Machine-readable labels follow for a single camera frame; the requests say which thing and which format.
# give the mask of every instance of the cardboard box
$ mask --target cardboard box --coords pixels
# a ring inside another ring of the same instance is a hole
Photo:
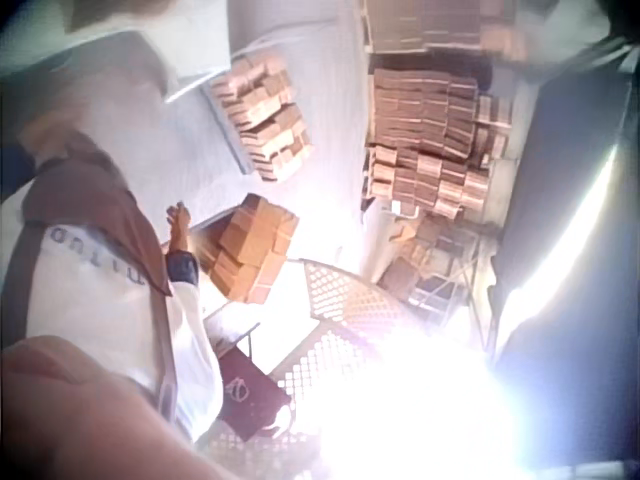
[[[275,228],[260,215],[247,208],[239,208],[220,238],[220,246],[236,261],[260,266],[275,240]]]
[[[258,278],[259,268],[245,265],[220,250],[218,259],[210,271],[211,281],[221,293],[232,301],[244,301]]]
[[[275,283],[286,260],[286,255],[269,252],[260,267],[255,285],[271,287]]]
[[[418,156],[419,174],[429,175],[433,178],[439,178],[442,171],[442,159],[434,155],[420,154]]]
[[[298,228],[300,219],[293,213],[287,212],[276,230],[276,239],[273,243],[273,253],[286,255],[291,245],[291,238]]]
[[[254,285],[247,294],[246,303],[264,305],[271,293],[271,287],[267,285]]]

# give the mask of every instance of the brown cardboard box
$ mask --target brown cardboard box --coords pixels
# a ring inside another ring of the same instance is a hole
[[[229,300],[244,301],[258,277],[258,272],[258,267],[242,264],[225,250],[220,250],[210,277]]]
[[[376,145],[375,156],[376,162],[395,165],[398,159],[398,152],[391,148],[385,148],[381,145]]]
[[[254,285],[247,295],[246,303],[264,305],[271,293],[271,287],[267,285]]]
[[[291,245],[291,238],[298,228],[300,219],[289,213],[288,216],[283,218],[278,230],[276,231],[276,239],[273,243],[273,253],[286,255]]]
[[[275,236],[273,223],[265,221],[264,215],[239,208],[222,234],[220,246],[238,262],[260,266],[271,250]]]
[[[276,281],[286,260],[287,257],[285,255],[269,252],[260,267],[255,284],[271,287]]]

